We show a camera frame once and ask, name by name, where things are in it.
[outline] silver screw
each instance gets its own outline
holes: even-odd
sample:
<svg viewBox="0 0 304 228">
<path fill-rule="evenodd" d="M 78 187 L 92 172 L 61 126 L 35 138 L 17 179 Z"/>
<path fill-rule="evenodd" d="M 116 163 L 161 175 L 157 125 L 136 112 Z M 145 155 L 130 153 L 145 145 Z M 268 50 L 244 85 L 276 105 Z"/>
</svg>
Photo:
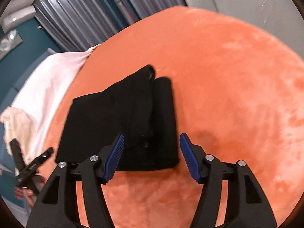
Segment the silver screw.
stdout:
<svg viewBox="0 0 304 228">
<path fill-rule="evenodd" d="M 66 162 L 62 161 L 58 164 L 59 168 L 63 168 L 66 166 Z"/>
<path fill-rule="evenodd" d="M 98 156 L 97 155 L 93 155 L 90 157 L 90 161 L 94 162 L 98 160 Z"/>
<path fill-rule="evenodd" d="M 239 160 L 238 164 L 239 166 L 245 166 L 246 162 L 244 160 Z"/>
<path fill-rule="evenodd" d="M 208 160 L 208 161 L 214 160 L 214 156 L 211 155 L 211 154 L 207 154 L 205 158 L 206 158 L 206 160 Z"/>
</svg>

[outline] white blanket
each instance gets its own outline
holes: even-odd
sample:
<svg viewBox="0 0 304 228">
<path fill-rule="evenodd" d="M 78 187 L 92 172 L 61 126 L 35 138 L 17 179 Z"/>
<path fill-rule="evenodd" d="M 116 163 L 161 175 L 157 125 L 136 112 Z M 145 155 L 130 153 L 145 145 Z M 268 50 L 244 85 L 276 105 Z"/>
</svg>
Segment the white blanket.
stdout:
<svg viewBox="0 0 304 228">
<path fill-rule="evenodd" d="M 30 140 L 25 139 L 22 143 L 22 153 L 26 164 L 42 153 L 49 126 L 63 96 L 97 46 L 83 52 L 51 55 L 34 70 L 11 105 L 22 109 L 27 114 L 31 120 L 31 128 L 17 126 L 18 119 L 22 116 L 14 117 L 16 113 L 13 112 L 10 112 L 8 116 L 8 110 L 4 111 L 9 117 L 6 119 L 5 127 L 10 128 L 10 133 L 31 135 Z"/>
<path fill-rule="evenodd" d="M 24 110 L 7 107 L 0 115 L 0 122 L 4 123 L 4 142 L 9 155 L 13 155 L 9 142 L 14 138 L 20 143 L 20 149 L 23 155 L 29 154 L 29 145 L 32 135 L 32 121 Z"/>
</svg>

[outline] orange round rug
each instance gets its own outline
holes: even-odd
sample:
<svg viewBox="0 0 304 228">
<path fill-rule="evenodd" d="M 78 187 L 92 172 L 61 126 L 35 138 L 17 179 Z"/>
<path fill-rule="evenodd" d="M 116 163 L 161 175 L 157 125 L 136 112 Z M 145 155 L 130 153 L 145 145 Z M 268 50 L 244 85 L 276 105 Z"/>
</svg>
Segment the orange round rug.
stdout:
<svg viewBox="0 0 304 228">
<path fill-rule="evenodd" d="M 58 147 L 72 99 L 147 64 L 172 80 L 178 134 L 221 161 L 245 160 L 280 225 L 304 191 L 304 63 L 275 37 L 231 17 L 174 7 L 104 42 L 67 91 L 44 148 Z M 41 174 L 48 178 L 55 166 L 52 158 Z M 180 154 L 174 169 L 116 172 L 102 188 L 116 228 L 188 228 L 202 185 Z M 224 183 L 217 225 L 226 197 Z M 81 183 L 78 203 L 88 226 Z"/>
</svg>

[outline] folded black cloth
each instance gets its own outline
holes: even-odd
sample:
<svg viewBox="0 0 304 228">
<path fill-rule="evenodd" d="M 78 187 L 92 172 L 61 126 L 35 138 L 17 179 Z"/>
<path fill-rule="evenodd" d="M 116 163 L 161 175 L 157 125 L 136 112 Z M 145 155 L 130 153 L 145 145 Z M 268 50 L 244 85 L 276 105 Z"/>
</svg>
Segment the folded black cloth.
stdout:
<svg viewBox="0 0 304 228">
<path fill-rule="evenodd" d="M 56 163 L 80 163 L 110 145 L 125 149 L 117 170 L 160 170 L 178 163 L 171 81 L 148 65 L 106 90 L 73 100 Z"/>
</svg>

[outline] ridged blue pad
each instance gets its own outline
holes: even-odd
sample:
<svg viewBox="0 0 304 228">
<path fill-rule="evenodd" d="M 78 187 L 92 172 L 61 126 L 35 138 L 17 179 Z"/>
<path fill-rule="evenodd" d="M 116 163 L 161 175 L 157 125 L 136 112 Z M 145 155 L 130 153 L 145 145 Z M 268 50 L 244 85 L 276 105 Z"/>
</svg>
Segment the ridged blue pad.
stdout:
<svg viewBox="0 0 304 228">
<path fill-rule="evenodd" d="M 184 134 L 180 135 L 179 144 L 192 178 L 197 182 L 200 182 L 202 178 L 200 174 L 200 165 L 196 156 L 194 155 L 190 142 L 187 140 Z"/>
<path fill-rule="evenodd" d="M 109 182 L 109 180 L 113 178 L 120 157 L 123 153 L 124 147 L 125 147 L 125 138 L 123 135 L 120 135 L 110 153 L 110 156 L 107 159 L 107 162 L 104 165 L 103 178 L 106 182 Z"/>
</svg>

